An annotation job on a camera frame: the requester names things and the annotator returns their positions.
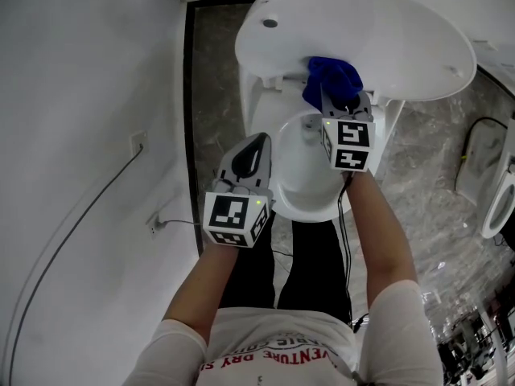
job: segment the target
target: forearm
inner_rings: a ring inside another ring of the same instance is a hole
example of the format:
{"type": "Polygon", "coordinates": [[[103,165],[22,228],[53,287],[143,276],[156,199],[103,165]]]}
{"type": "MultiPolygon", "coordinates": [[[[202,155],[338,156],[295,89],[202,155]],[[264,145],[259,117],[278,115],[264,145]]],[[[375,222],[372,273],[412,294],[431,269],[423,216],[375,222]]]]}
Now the forearm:
{"type": "Polygon", "coordinates": [[[163,320],[178,320],[209,343],[211,326],[237,256],[238,248],[208,245],[175,294],[163,320]]]}
{"type": "Polygon", "coordinates": [[[367,267],[369,306],[388,285],[404,279],[417,281],[406,235],[373,176],[355,173],[348,199],[367,267]]]}

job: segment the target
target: bathroom floor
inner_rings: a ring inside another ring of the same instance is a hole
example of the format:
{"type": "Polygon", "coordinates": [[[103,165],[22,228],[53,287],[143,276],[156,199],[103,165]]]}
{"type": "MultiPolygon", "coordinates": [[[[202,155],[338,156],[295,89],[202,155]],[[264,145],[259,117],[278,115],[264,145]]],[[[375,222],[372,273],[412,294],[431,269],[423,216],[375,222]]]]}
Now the bathroom floor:
{"type": "MultiPolygon", "coordinates": [[[[223,154],[244,138],[234,41],[247,4],[196,9],[192,113],[199,210],[223,154]]],[[[513,275],[515,253],[476,231],[475,208],[454,192],[465,134],[475,119],[504,122],[515,101],[479,72],[462,92],[440,101],[406,103],[381,160],[377,179],[410,240],[426,312],[435,334],[513,275]]],[[[345,215],[352,250],[353,315],[366,313],[366,271],[352,214],[345,215]]],[[[276,216],[275,250],[292,253],[291,223],[276,216]]],[[[275,253],[276,294],[292,258],[275,253]]]]}

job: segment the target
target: raised toilet lid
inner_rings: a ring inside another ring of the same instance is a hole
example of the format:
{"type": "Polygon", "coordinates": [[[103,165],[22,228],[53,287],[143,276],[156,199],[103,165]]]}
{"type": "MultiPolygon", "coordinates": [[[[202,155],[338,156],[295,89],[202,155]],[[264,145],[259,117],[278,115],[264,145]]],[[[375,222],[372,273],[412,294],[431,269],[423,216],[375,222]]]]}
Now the raised toilet lid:
{"type": "Polygon", "coordinates": [[[305,76],[314,55],[348,61],[390,99],[447,97],[476,73],[465,35],[412,0],[257,0],[236,40],[240,65],[262,78],[305,76]]]}

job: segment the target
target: white t-shirt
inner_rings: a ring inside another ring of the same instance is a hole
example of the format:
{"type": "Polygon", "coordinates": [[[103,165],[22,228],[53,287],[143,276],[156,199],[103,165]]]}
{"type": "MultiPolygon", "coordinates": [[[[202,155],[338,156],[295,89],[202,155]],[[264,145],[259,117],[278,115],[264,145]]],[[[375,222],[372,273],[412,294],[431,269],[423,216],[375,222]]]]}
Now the white t-shirt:
{"type": "Polygon", "coordinates": [[[221,309],[209,347],[174,320],[158,326],[125,386],[441,385],[442,364],[420,289],[399,281],[369,311],[361,358],[352,330],[328,314],[221,309]]]}

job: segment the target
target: fiducial marker cube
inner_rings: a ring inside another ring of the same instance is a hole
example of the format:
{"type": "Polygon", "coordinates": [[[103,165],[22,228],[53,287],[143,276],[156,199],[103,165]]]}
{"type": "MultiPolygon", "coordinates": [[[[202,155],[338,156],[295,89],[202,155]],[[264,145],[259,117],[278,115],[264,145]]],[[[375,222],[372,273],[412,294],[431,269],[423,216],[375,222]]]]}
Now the fiducial marker cube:
{"type": "Polygon", "coordinates": [[[322,145],[331,168],[367,171],[375,134],[376,126],[370,121],[322,119],[322,145]]]}
{"type": "Polygon", "coordinates": [[[266,196],[206,193],[203,228],[214,243],[252,248],[269,218],[266,196]]]}

